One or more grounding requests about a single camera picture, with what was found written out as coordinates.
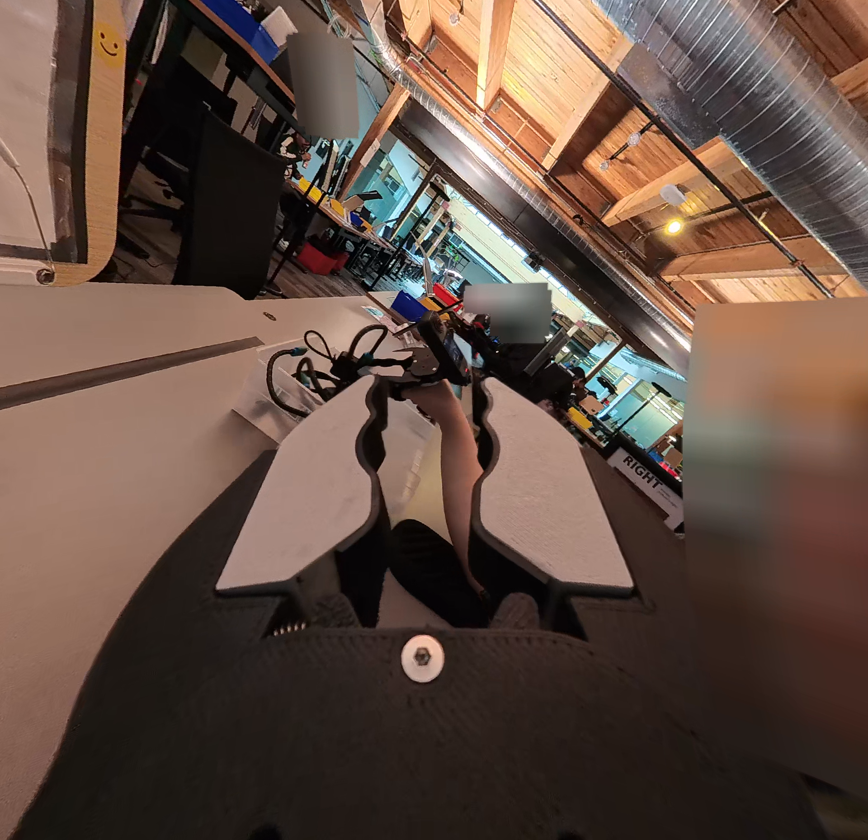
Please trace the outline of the yellow smiley sticker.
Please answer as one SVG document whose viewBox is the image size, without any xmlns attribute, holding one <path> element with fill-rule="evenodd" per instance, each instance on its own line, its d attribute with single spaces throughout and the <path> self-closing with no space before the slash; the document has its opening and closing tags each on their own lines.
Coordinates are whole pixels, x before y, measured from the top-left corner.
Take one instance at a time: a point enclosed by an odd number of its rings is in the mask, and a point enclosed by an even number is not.
<svg viewBox="0 0 868 840">
<path fill-rule="evenodd" d="M 112 68 L 125 66 L 125 41 L 118 29 L 107 21 L 94 21 L 93 45 L 95 56 Z"/>
</svg>

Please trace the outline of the black track spotlight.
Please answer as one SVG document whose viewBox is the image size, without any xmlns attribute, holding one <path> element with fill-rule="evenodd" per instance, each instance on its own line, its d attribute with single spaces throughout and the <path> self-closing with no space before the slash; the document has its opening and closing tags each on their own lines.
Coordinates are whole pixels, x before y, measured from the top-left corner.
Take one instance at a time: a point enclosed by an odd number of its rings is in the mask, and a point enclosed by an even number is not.
<svg viewBox="0 0 868 840">
<path fill-rule="evenodd" d="M 630 133 L 627 139 L 618 148 L 616 148 L 606 159 L 601 161 L 599 171 L 602 173 L 607 172 L 611 168 L 613 162 L 621 157 L 626 151 L 638 146 L 642 141 L 643 135 L 651 127 L 652 124 L 647 122 L 641 129 Z"/>
</svg>

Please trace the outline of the wooden desk with dark frame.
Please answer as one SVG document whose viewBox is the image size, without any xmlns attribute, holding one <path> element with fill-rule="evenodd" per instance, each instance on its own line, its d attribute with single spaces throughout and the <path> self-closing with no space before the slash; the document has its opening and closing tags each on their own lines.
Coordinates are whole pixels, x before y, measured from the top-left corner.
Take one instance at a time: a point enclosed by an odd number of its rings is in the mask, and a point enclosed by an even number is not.
<svg viewBox="0 0 868 840">
<path fill-rule="evenodd" d="M 264 60 L 253 43 L 215 12 L 208 0 L 145 0 L 130 44 L 132 48 L 137 48 L 140 43 L 146 48 L 154 44 L 162 10 L 168 4 L 176 8 L 176 17 L 169 25 L 166 42 L 143 83 L 136 105 L 129 109 L 129 121 L 122 141 L 119 215 L 139 214 L 138 210 L 125 204 L 128 188 L 142 156 L 153 145 L 159 131 L 168 124 L 164 114 L 170 113 L 170 109 L 160 105 L 158 99 L 165 98 L 165 91 L 177 73 L 177 64 L 181 61 L 182 50 L 193 28 L 200 30 L 226 56 L 229 74 L 221 97 L 229 95 L 235 80 L 242 80 L 266 107 L 274 111 L 275 122 L 264 140 L 258 142 L 259 146 L 276 153 L 281 133 L 286 130 L 301 131 L 294 118 L 296 105 L 290 87 Z"/>
</svg>

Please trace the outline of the clear plastic organizer box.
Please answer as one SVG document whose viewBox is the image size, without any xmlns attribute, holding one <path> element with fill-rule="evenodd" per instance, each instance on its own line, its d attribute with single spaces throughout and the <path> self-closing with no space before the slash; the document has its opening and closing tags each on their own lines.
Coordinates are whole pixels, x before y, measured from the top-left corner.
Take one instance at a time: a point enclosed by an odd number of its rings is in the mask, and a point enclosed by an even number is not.
<svg viewBox="0 0 868 840">
<path fill-rule="evenodd" d="M 233 411 L 281 444 L 306 416 L 335 392 L 335 380 L 313 363 L 301 339 L 262 346 Z"/>
</svg>

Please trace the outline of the white board with wood edge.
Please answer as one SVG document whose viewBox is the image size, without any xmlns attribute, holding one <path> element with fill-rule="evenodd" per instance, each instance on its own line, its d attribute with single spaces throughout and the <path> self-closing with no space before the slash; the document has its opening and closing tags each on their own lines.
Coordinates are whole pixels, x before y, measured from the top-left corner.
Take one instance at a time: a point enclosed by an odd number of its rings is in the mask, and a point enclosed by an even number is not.
<svg viewBox="0 0 868 840">
<path fill-rule="evenodd" d="M 1 0 L 2 285 L 66 287 L 113 253 L 125 67 L 94 54 L 119 0 Z"/>
</svg>

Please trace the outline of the large silver air duct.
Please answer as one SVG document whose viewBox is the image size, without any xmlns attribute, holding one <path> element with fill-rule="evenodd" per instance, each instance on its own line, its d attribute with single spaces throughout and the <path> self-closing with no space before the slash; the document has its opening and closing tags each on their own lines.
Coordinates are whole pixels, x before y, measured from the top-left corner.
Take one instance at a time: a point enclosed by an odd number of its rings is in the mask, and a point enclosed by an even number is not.
<svg viewBox="0 0 868 840">
<path fill-rule="evenodd" d="M 762 0 L 592 0 L 866 285 L 866 120 Z"/>
</svg>

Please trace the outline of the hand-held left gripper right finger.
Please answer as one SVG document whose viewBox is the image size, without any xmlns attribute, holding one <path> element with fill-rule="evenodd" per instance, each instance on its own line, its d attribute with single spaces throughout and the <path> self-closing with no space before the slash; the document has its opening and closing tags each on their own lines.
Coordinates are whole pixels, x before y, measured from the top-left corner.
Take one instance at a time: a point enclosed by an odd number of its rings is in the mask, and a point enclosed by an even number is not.
<svg viewBox="0 0 868 840">
<path fill-rule="evenodd" d="M 474 396 L 485 461 L 474 487 L 475 536 L 553 591 L 630 596 L 635 582 L 579 442 L 495 378 Z"/>
</svg>

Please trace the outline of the black office chair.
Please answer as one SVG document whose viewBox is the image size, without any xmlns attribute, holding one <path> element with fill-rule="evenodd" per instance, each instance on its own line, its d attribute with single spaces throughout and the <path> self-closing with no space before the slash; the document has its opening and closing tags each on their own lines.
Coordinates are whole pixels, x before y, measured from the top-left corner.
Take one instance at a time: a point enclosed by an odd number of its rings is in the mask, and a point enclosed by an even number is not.
<svg viewBox="0 0 868 840">
<path fill-rule="evenodd" d="M 172 285 L 262 291 L 287 164 L 207 112 L 189 175 Z"/>
</svg>

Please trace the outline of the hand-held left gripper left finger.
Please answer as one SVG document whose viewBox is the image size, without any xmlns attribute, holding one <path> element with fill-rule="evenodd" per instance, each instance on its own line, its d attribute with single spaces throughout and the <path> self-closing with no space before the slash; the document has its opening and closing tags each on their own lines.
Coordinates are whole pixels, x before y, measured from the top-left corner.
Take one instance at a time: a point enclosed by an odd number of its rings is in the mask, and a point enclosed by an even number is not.
<svg viewBox="0 0 868 840">
<path fill-rule="evenodd" d="M 298 424 L 280 444 L 215 590 L 266 595 L 331 552 L 381 528 L 389 384 L 365 376 Z"/>
</svg>

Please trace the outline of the red storage bin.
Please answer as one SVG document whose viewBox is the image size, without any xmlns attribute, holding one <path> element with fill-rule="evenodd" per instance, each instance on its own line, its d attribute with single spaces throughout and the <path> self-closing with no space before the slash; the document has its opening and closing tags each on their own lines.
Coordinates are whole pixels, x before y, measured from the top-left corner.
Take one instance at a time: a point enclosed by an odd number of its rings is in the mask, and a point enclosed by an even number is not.
<svg viewBox="0 0 868 840">
<path fill-rule="evenodd" d="M 310 241 L 306 241 L 295 257 L 297 265 L 320 276 L 339 275 L 350 258 L 350 252 L 324 251 Z"/>
</svg>

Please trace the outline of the black electronics module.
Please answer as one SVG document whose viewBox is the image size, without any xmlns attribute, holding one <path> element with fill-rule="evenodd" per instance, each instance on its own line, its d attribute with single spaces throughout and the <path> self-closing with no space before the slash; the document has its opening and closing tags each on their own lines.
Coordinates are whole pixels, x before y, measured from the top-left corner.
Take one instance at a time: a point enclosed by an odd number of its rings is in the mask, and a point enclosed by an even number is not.
<svg viewBox="0 0 868 840">
<path fill-rule="evenodd" d="M 404 354 L 399 376 L 388 377 L 394 390 L 408 390 L 446 381 L 466 388 L 472 384 L 472 368 L 455 338 L 453 326 L 434 311 L 427 311 L 418 323 L 409 326 L 415 336 L 410 345 L 399 349 Z"/>
</svg>

